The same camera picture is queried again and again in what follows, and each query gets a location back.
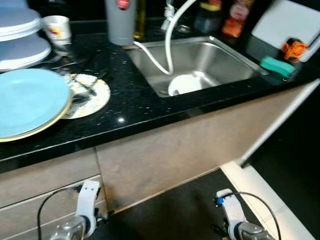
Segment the white floor tile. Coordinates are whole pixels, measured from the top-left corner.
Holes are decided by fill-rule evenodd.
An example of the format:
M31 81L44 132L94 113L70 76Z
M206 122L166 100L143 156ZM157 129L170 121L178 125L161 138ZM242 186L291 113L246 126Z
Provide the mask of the white floor tile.
M294 213L286 206L282 211L275 215L279 227L282 240L315 240L305 226L299 221ZM271 235L278 239L277 228L273 218L265 221Z
M245 169L242 169L239 165L232 161L222 165L221 169L223 170L224 174L227 175L237 191L248 192L259 196L266 201L273 212L276 213L285 206L285 203L253 167L249 166ZM245 195L242 197L260 222L268 219L271 216L269 210L258 199Z

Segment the red label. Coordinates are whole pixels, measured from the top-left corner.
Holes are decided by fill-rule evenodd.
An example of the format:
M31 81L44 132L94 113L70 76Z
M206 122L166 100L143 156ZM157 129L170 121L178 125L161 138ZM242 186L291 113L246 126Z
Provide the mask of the red label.
M130 0L117 0L117 6L122 10L129 7Z

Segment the dark floor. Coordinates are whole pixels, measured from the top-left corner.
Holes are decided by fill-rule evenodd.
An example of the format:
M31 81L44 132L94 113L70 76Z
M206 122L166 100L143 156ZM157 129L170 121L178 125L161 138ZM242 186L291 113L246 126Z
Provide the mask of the dark floor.
M320 87L249 160L320 239Z
M223 212L213 202L216 192L232 184L218 169L133 206L102 223L91 240L220 240L211 223L222 224ZM247 219L260 224L241 197Z

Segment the orange object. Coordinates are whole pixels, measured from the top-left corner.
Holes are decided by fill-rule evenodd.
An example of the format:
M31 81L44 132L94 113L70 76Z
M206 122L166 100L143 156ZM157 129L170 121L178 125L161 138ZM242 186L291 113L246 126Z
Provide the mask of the orange object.
M283 46L281 51L285 54L284 59L290 63L298 63L299 58L308 48L308 45L298 39L290 38Z
M235 0L230 8L230 14L225 21L222 32L226 35L238 38L244 28L247 16L254 0Z
M221 0L208 0L210 5L219 5L221 6Z

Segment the sauce bottle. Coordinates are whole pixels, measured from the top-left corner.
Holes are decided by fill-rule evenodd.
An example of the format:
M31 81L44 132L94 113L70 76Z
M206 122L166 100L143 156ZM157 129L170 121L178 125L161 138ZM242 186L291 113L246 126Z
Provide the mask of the sauce bottle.
M222 32L238 38L244 28L253 3L254 0L235 0L230 8L229 17L225 20Z

